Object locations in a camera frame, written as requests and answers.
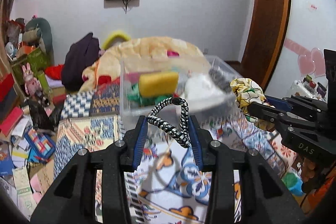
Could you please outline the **grey plush toy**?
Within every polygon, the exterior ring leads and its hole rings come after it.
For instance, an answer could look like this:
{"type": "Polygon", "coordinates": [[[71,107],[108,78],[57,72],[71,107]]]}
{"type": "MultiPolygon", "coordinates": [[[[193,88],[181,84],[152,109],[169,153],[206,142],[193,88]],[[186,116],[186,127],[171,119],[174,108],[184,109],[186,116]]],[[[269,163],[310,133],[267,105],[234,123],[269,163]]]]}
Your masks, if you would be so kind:
{"type": "Polygon", "coordinates": [[[30,20],[25,26],[22,41],[27,45],[38,46],[43,53],[49,54],[52,51],[52,33],[49,22],[42,17],[30,20]]]}

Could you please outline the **red cloth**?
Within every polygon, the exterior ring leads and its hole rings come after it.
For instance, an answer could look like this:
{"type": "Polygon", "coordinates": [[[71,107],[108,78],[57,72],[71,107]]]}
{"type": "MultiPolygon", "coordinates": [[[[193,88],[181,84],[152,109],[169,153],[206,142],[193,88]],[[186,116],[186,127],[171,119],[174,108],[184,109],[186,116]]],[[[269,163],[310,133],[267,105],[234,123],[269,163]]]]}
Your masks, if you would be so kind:
{"type": "Polygon", "coordinates": [[[57,66],[49,66],[45,68],[44,73],[46,76],[48,76],[53,80],[61,80],[63,67],[64,67],[63,64],[59,64],[57,66]]]}

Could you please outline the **green cardboard box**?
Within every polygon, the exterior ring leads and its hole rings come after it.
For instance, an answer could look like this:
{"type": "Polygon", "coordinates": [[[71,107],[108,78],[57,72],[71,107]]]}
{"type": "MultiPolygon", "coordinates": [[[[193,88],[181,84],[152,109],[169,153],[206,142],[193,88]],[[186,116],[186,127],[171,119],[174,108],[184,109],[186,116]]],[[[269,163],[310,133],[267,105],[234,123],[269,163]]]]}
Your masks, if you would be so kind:
{"type": "Polygon", "coordinates": [[[14,77],[19,85],[24,84],[22,66],[26,65],[26,63],[30,64],[31,70],[36,74],[38,71],[49,67],[51,61],[48,54],[42,52],[40,48],[36,48],[31,53],[24,54],[16,61],[12,62],[11,68],[13,69],[14,77]]]}

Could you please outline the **colourful pencil case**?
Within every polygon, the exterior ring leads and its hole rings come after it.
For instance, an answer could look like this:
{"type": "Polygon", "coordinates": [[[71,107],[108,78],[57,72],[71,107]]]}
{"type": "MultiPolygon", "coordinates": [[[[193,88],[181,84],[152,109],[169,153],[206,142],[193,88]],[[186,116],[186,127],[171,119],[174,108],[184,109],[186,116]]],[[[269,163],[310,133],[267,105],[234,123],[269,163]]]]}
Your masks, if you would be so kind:
{"type": "Polygon", "coordinates": [[[54,154],[56,145],[49,135],[38,133],[31,128],[23,136],[35,152],[37,159],[47,161],[54,154]]]}

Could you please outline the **brown wooden door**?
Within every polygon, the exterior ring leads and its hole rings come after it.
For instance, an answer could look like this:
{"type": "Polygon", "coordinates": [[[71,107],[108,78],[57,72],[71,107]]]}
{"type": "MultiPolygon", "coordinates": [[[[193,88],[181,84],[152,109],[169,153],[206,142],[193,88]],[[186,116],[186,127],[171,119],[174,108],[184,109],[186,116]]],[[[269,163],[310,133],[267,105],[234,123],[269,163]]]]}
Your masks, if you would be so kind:
{"type": "Polygon", "coordinates": [[[291,0],[254,0],[240,71],[265,90],[280,57],[288,27],[291,0]]]}

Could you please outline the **white stickered suitcase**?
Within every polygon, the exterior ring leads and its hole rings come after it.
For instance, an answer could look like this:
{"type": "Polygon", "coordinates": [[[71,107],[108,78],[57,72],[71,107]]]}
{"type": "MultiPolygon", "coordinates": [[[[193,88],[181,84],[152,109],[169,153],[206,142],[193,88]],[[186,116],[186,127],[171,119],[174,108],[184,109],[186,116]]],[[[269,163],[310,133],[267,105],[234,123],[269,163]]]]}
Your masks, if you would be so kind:
{"type": "Polygon", "coordinates": [[[320,82],[314,82],[311,76],[306,75],[305,78],[295,80],[286,96],[304,96],[316,100],[326,102],[327,88],[320,82]]]}

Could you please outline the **patterned colourful tablecloth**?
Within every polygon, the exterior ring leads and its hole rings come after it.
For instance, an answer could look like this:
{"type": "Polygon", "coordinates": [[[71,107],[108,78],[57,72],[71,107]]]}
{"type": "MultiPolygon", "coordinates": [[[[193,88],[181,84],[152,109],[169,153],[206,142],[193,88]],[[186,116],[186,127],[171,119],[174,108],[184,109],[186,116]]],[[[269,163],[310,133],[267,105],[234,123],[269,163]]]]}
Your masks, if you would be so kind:
{"type": "MultiPolygon", "coordinates": [[[[259,129],[241,112],[199,124],[229,148],[242,152],[256,149],[285,182],[296,179],[292,165],[297,154],[282,145],[278,133],[259,129]]],[[[120,115],[63,111],[54,174],[59,175],[80,148],[91,152],[104,149],[135,126],[126,128],[120,115]]],[[[139,223],[203,223],[211,181],[212,175],[196,166],[191,149],[149,125],[141,163],[137,170],[125,174],[130,213],[139,223]]]]}

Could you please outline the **yellow floral scrunchie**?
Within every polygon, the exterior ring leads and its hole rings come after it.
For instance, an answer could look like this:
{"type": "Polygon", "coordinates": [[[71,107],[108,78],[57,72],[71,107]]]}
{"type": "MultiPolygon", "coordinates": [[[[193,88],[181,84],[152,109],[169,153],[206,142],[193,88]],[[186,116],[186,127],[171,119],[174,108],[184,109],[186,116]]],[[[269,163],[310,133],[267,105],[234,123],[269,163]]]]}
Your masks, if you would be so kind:
{"type": "Polygon", "coordinates": [[[248,111],[248,106],[252,103],[258,103],[272,107],[266,100],[262,88],[250,78],[236,78],[230,82],[230,88],[236,96],[236,104],[242,110],[245,118],[256,127],[264,131],[273,132],[274,124],[252,116],[248,111]]]}

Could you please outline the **black plastic bag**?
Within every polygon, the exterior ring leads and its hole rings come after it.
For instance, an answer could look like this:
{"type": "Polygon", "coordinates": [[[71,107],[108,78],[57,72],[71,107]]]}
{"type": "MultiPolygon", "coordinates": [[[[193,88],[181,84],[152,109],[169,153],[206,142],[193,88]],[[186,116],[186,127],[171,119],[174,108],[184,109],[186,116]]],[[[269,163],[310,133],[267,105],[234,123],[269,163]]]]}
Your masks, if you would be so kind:
{"type": "Polygon", "coordinates": [[[56,105],[50,115],[47,115],[45,109],[34,100],[29,99],[28,105],[34,130],[50,136],[56,135],[63,105],[56,105]]]}

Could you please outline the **yellow fuzzy headband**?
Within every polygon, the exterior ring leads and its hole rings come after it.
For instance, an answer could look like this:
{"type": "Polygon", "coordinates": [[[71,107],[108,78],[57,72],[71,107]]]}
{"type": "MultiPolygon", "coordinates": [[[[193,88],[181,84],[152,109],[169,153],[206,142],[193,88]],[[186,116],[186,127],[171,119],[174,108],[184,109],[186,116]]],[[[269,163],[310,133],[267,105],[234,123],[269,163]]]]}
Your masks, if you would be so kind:
{"type": "Polygon", "coordinates": [[[129,41],[131,37],[122,30],[115,30],[105,39],[105,41],[102,43],[101,49],[107,50],[111,46],[113,46],[116,42],[124,42],[129,41]]]}

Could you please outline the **dark purple garment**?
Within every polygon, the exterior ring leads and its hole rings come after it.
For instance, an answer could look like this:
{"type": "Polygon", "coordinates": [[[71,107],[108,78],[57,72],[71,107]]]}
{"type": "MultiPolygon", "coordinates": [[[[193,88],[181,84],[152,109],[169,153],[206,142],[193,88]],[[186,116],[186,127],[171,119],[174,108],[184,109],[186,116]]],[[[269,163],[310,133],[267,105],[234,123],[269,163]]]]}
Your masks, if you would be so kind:
{"type": "Polygon", "coordinates": [[[98,60],[99,51],[99,40],[92,32],[71,45],[61,71],[62,85],[66,90],[80,90],[84,83],[82,73],[85,68],[98,60]]]}

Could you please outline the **yellow green sponge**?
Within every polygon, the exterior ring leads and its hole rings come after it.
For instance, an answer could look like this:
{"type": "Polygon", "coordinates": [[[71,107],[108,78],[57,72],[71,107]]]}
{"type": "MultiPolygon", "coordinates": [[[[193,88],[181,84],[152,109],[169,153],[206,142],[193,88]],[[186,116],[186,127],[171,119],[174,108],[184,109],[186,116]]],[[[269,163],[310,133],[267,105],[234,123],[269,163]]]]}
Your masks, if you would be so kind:
{"type": "Polygon", "coordinates": [[[178,80],[179,74],[175,71],[142,74],[138,81],[139,94],[143,98],[173,94],[178,80]]]}

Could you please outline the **clear plastic storage box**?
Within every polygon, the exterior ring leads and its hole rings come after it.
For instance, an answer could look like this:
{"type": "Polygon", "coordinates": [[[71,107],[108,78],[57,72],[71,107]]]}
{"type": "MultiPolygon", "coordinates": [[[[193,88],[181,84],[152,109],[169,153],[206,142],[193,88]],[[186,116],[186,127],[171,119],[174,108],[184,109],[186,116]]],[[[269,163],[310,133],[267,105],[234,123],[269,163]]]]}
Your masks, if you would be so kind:
{"type": "Polygon", "coordinates": [[[169,97],[185,99],[199,122],[239,112],[230,89],[239,74],[217,56],[125,57],[120,67],[120,115],[128,129],[169,97]]]}

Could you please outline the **pink rabbit toy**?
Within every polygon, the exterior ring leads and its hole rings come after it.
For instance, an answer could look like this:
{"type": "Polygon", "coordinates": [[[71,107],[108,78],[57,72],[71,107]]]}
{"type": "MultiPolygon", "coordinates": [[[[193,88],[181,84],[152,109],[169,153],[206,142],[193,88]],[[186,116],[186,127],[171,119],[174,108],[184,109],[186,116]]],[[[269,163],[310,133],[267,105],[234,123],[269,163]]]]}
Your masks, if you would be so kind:
{"type": "Polygon", "coordinates": [[[34,73],[31,70],[30,64],[26,63],[22,66],[23,80],[25,81],[25,91],[27,95],[34,96],[37,91],[41,91],[42,87],[34,73]]]}

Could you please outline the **white soft cloth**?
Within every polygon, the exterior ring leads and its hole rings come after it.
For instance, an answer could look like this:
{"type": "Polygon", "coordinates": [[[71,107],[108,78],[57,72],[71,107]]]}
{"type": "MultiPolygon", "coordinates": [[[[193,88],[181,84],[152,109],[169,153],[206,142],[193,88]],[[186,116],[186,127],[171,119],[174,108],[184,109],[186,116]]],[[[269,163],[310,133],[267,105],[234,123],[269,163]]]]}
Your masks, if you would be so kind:
{"type": "Polygon", "coordinates": [[[189,112],[198,112],[220,106],[232,95],[218,88],[209,75],[195,74],[186,81],[184,98],[189,112]]]}

